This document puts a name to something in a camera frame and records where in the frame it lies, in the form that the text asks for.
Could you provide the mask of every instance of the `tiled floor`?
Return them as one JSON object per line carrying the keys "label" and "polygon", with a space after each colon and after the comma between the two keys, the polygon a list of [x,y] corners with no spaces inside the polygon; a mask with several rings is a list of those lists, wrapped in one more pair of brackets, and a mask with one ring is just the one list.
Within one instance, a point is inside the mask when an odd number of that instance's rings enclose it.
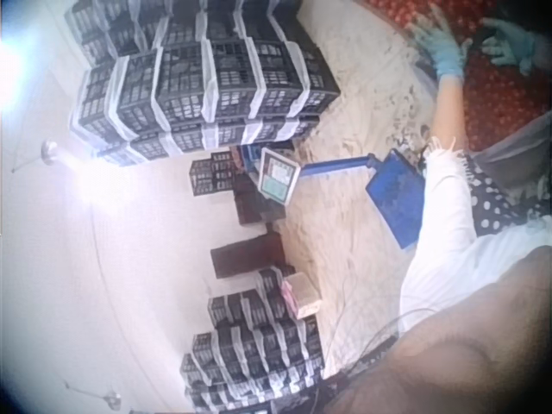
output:
{"label": "tiled floor", "polygon": [[[414,52],[403,38],[352,0],[305,0],[299,19],[342,90],[299,158],[381,158],[403,138],[423,145],[419,131],[433,103],[411,70]],[[369,174],[360,168],[300,180],[279,224],[289,261],[320,286],[326,375],[358,358],[398,316],[411,259],[365,192]]]}

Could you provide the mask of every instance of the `hand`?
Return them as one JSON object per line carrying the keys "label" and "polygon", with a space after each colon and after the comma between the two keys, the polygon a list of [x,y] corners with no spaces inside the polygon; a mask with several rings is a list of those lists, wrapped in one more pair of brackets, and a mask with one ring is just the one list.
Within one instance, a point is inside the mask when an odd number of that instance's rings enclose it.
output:
{"label": "hand", "polygon": [[483,19],[488,28],[496,28],[497,34],[489,37],[481,45],[481,51],[492,56],[494,65],[516,65],[524,75],[529,75],[535,52],[535,36],[517,24],[504,20]]}
{"label": "hand", "polygon": [[412,32],[414,41],[430,54],[438,78],[455,75],[463,79],[467,50],[473,41],[468,39],[459,46],[442,10],[433,3],[430,7],[437,26],[428,17],[418,14],[417,24],[410,23],[407,28]]}

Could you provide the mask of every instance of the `scale display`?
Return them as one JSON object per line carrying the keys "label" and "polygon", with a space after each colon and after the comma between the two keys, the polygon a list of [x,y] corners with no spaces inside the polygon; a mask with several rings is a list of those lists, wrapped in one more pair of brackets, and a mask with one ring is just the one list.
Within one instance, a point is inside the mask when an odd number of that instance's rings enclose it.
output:
{"label": "scale display", "polygon": [[260,193],[288,205],[301,173],[301,166],[268,148],[262,148],[260,157]]}

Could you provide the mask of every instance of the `blue glove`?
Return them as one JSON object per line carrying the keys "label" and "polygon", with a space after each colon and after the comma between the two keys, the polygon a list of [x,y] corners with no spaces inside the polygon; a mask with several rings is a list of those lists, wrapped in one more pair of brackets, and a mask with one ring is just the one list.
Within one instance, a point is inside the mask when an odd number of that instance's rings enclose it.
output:
{"label": "blue glove", "polygon": [[533,67],[535,36],[517,24],[504,20],[483,19],[481,23],[497,29],[496,35],[483,42],[481,51],[492,56],[494,65],[516,65],[524,76],[528,76]]}
{"label": "blue glove", "polygon": [[428,17],[417,15],[417,23],[410,23],[407,28],[414,41],[433,59],[438,78],[455,75],[464,79],[467,50],[473,42],[469,39],[459,46],[442,10],[432,3],[430,7],[437,26]]}

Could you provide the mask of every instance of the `wall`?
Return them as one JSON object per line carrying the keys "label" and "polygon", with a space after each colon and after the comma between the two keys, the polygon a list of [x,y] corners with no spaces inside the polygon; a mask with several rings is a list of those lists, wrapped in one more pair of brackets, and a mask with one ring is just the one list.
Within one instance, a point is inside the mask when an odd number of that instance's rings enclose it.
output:
{"label": "wall", "polygon": [[62,18],[69,4],[3,10],[26,68],[2,125],[3,386],[33,413],[110,412],[64,381],[100,394],[113,387],[122,412],[186,411],[179,363],[193,335],[211,328],[208,298],[254,285],[251,275],[216,280],[210,249],[265,230],[239,226],[229,193],[191,195],[191,161],[205,154],[113,172],[100,204],[63,167],[10,172],[45,139],[89,153],[66,126],[86,68]]}

